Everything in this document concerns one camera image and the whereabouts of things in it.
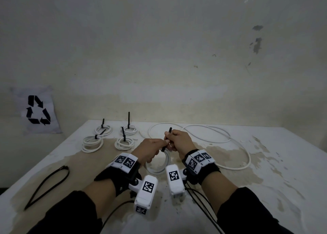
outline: wrist strap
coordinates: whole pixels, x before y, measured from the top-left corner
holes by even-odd
[[[182,162],[186,166],[187,180],[193,185],[201,185],[207,175],[214,171],[220,172],[215,160],[205,150],[190,151]]]
[[[111,179],[116,189],[116,196],[128,189],[128,185],[136,178],[142,179],[138,173],[141,164],[137,157],[130,153],[121,153],[108,164],[105,170],[96,176],[94,181]]]

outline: wall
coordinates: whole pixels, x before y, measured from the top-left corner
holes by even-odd
[[[0,0],[0,186],[84,121],[128,111],[284,126],[327,151],[324,2]],[[63,134],[25,134],[13,85],[51,85]]]

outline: table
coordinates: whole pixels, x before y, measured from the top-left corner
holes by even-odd
[[[63,160],[67,156],[78,153],[82,139],[94,134],[94,129],[102,123],[101,120],[88,120],[70,137],[20,178],[5,193],[0,196],[0,233],[9,233],[17,213],[11,200],[26,182],[48,165]],[[135,146],[148,137],[147,130],[156,123],[133,122],[140,131],[135,134]],[[120,127],[127,125],[126,121],[105,121],[113,132],[106,138],[121,137]],[[157,125],[151,135],[163,138],[164,131],[169,127],[180,129],[170,124]],[[252,163],[249,168],[240,171],[222,169],[237,186],[247,186],[259,197],[280,224],[294,233],[325,233],[327,229],[327,154],[311,145],[290,131],[281,127],[229,126],[214,125],[228,131],[235,140],[240,142],[250,152]],[[189,127],[193,133],[206,139],[223,140],[225,137],[203,127]],[[247,156],[242,154],[232,142],[214,144],[195,137],[192,140],[209,152],[215,149],[230,153],[225,159],[227,166],[241,166],[247,163]],[[156,157],[153,163],[161,163],[163,155]],[[212,224],[187,195],[185,201],[173,206],[169,196],[167,182],[159,176],[156,194],[158,200],[151,208],[157,208],[156,216],[144,219],[133,214],[132,206],[127,206],[128,212],[120,212],[120,217],[113,215],[105,226],[103,233],[216,233]]]

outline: black sleeve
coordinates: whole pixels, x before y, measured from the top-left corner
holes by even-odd
[[[282,233],[292,234],[282,227],[248,188],[238,188],[223,203],[217,213],[217,224],[225,234]]]
[[[96,206],[82,191],[73,191],[51,207],[28,234],[34,233],[100,233],[102,220]]]

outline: tabletop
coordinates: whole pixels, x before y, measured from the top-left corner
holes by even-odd
[[[30,192],[22,192],[26,184],[42,169],[76,155],[81,150],[82,139],[93,135],[94,129],[101,125],[100,120],[88,120],[56,149],[34,166],[14,185],[0,196],[0,233],[14,233],[19,211],[14,199],[28,201]],[[133,122],[139,132],[132,136],[135,147],[148,138],[148,129],[157,123]],[[121,137],[121,126],[126,121],[105,121],[113,132],[105,139]],[[281,127],[213,125],[226,130],[251,155],[251,165],[239,171],[222,169],[222,173],[237,186],[250,188],[280,224],[294,233],[325,233],[327,229],[326,189],[327,154],[292,132]],[[172,124],[153,127],[151,136],[163,138]],[[190,126],[188,131],[198,147],[209,153],[217,153],[216,162],[227,167],[239,167],[248,162],[243,149],[233,142],[213,143],[206,140],[224,141],[226,137],[210,129]],[[164,154],[153,159],[153,166],[162,163]],[[150,219],[134,214],[132,206],[121,209],[105,226],[103,233],[214,233],[212,224],[201,212],[189,195],[182,204],[173,205],[170,199],[166,175],[158,176],[157,199],[151,208],[156,212]]]

